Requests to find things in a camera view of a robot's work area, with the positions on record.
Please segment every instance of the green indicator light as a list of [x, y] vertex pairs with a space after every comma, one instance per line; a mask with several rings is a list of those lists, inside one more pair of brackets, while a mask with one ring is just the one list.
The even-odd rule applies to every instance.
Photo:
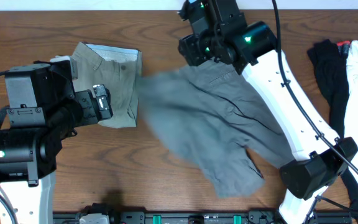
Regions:
[[5, 157], [5, 152], [4, 151], [0, 151], [0, 158]]

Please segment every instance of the gray cloth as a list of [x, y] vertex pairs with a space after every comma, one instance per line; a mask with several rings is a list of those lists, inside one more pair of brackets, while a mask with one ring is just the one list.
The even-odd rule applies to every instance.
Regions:
[[99, 124], [110, 128], [136, 127], [139, 94], [134, 87], [137, 78], [140, 77], [141, 53], [140, 58], [136, 60], [117, 62], [105, 60], [96, 52], [104, 52], [110, 56], [125, 55], [122, 52], [110, 53], [103, 49], [93, 50], [89, 45], [79, 43], [72, 56], [78, 65], [78, 79], [73, 81], [75, 91], [91, 90], [93, 93], [93, 85], [104, 84], [111, 94], [113, 116], [109, 120], [100, 121]]
[[231, 65], [208, 61], [143, 78], [139, 92], [154, 134], [198, 165], [219, 197], [249, 196], [264, 184], [244, 147], [277, 168], [294, 159], [263, 99]]

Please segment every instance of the clothing pile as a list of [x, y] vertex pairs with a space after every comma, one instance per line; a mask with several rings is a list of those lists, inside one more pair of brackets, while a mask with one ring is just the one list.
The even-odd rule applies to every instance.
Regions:
[[[358, 41], [333, 44], [329, 40], [308, 51], [321, 93], [331, 107], [329, 124], [343, 137], [352, 137], [358, 147]], [[352, 163], [358, 168], [358, 153]], [[351, 208], [358, 209], [358, 175], [346, 170], [342, 180]], [[352, 214], [358, 222], [358, 214]]]

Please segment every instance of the green connector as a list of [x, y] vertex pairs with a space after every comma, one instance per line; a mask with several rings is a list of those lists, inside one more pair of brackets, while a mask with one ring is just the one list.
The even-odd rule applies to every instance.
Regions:
[[239, 215], [234, 215], [233, 220], [233, 224], [241, 224], [242, 218]]
[[161, 224], [161, 216], [160, 215], [153, 216], [153, 224]]

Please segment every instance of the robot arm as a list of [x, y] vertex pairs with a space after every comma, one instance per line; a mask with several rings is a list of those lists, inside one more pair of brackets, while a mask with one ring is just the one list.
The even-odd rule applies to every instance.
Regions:
[[[211, 60], [232, 64], [261, 95], [283, 129], [292, 154], [291, 163], [280, 169], [287, 194], [280, 214], [287, 223], [303, 223], [321, 195], [347, 165], [316, 135], [309, 121], [283, 83], [277, 53], [277, 39], [263, 22], [247, 25], [235, 0], [187, 1], [179, 15], [189, 20], [193, 34], [179, 41], [179, 51], [189, 65]], [[315, 110], [285, 60], [289, 86], [310, 120], [348, 161], [357, 152], [352, 138], [339, 139]]]
[[[75, 92], [69, 57], [14, 67], [5, 73], [11, 128], [0, 130], [0, 195], [22, 224], [51, 224], [56, 156], [75, 127], [112, 116], [104, 85]], [[0, 202], [2, 224], [12, 220]]]
[[[296, 97], [318, 129], [324, 133], [331, 144], [336, 145], [337, 133], [328, 126], [313, 107], [292, 75], [284, 53], [282, 54], [285, 75], [290, 80]], [[329, 161], [325, 155], [332, 156], [332, 153], [328, 151], [327, 145], [316, 137], [315, 131], [297, 108], [288, 90], [282, 85], [283, 80], [280, 76], [276, 51], [272, 50], [264, 54], [258, 58], [258, 61], [257, 65], [246, 66], [242, 76], [266, 102], [283, 129], [296, 160], [280, 169], [282, 180], [289, 190], [286, 192], [279, 212], [289, 224], [303, 223], [306, 214], [313, 206], [314, 198], [321, 195], [346, 167], [335, 161], [332, 161], [331, 167], [325, 163]], [[344, 139], [338, 146], [343, 148], [349, 159], [357, 152], [357, 146], [352, 139]]]

